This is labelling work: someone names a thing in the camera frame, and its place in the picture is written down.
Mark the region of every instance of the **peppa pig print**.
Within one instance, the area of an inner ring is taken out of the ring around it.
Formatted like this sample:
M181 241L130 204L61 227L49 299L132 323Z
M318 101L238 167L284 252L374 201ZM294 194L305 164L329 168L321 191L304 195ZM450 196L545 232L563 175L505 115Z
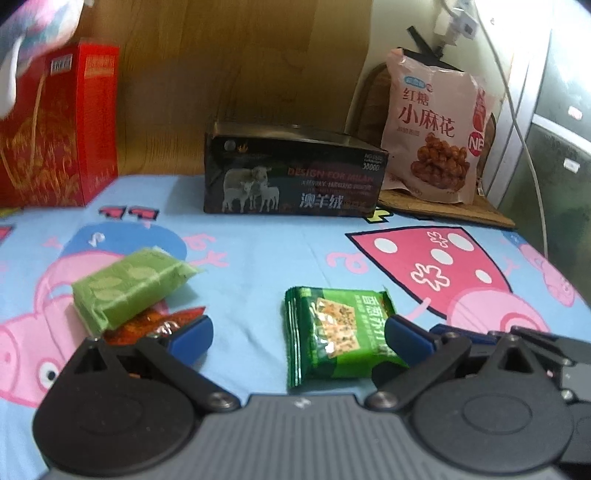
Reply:
M449 325L488 332L513 325L548 331L516 296L486 251L460 227L420 226L350 233L349 239L418 302Z
M503 235L519 249L531 265L540 271L550 295L565 307L572 307L575 298L580 295L564 275L518 233L503 232Z
M0 398L27 407L38 406L87 335L67 288L72 282L144 247L159 248L184 260L187 245L195 249L195 240L202 236L181 239L169 229L131 222L82 227L38 280L32 311L0 323ZM161 314L168 313L164 300L154 308Z

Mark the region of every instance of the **black box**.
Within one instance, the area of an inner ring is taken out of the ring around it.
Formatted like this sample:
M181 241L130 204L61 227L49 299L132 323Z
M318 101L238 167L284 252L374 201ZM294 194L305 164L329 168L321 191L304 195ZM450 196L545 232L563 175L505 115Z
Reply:
M387 162L348 135L217 122L206 135L204 210L371 216Z

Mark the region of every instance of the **white cable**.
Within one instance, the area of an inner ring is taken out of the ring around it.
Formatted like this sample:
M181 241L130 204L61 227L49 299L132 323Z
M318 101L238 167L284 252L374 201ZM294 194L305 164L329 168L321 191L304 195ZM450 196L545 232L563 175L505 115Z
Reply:
M452 16L452 18L457 18L456 15L451 8L447 5L446 0L440 0L441 7ZM540 209L540 220L542 223L542 243L544 245L544 256L548 258L548 234L546 232L546 216L544 213L544 204L542 203L542 192L540 191L540 183L538 182L538 176L535 172L534 162L531 159L530 149L527 148L527 144L525 143L525 139L521 133L521 129L517 124L517 114L515 113L515 105L513 104L513 99L511 98L511 91L509 90L509 83L505 77L505 73L503 72L503 67L501 65L501 59L499 58L499 54L496 51L495 46L492 44L491 37L489 36L482 19L480 18L480 12L478 11L478 5L476 4L476 0L474 0L474 10L476 11L476 18L478 19L478 23L484 33L486 38L486 42L491 49L492 55L495 59L495 63L497 68L499 69L499 74L501 75L501 79L503 80L503 85L505 86L505 93L507 95L507 101L509 102L509 110L511 111L511 119L513 120L513 126L515 127L515 131L517 132L517 136L521 141L521 145L523 146L523 151L525 153L525 158L527 159L528 166L530 168L531 176L534 180L534 187L535 187L535 195L538 199L538 207Z
M439 0L441 2L441 7L450 15L452 18L457 18L457 14L455 14L449 5L447 4L446 0Z

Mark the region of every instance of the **wooden panel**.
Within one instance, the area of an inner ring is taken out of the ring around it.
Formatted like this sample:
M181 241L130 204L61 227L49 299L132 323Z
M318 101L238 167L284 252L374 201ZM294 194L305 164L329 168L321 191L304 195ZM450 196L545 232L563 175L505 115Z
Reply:
M515 222L495 209L484 196L474 195L472 205L433 203L413 197L403 190L382 190L380 205L425 218L453 218L501 228L515 228Z
M203 171L208 119L344 131L371 0L96 0L77 38L121 45L121 174Z

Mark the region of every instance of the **metal screw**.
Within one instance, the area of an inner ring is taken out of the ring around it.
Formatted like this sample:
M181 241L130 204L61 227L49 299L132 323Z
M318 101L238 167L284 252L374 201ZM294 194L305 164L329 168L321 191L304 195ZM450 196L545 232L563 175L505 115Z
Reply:
M398 404L398 398L393 393L378 390L371 394L365 402L372 410L389 410Z
M572 390L569 390L568 388L565 388L564 390L560 391L560 395L562 395L562 399L566 402L566 403L570 403L574 400L574 393Z
M447 332L441 336L443 343L450 342L453 339L460 338L460 334L457 332Z
M222 410L227 410L236 406L236 400L234 397L225 392L213 392L209 395L207 402L213 408L220 408Z

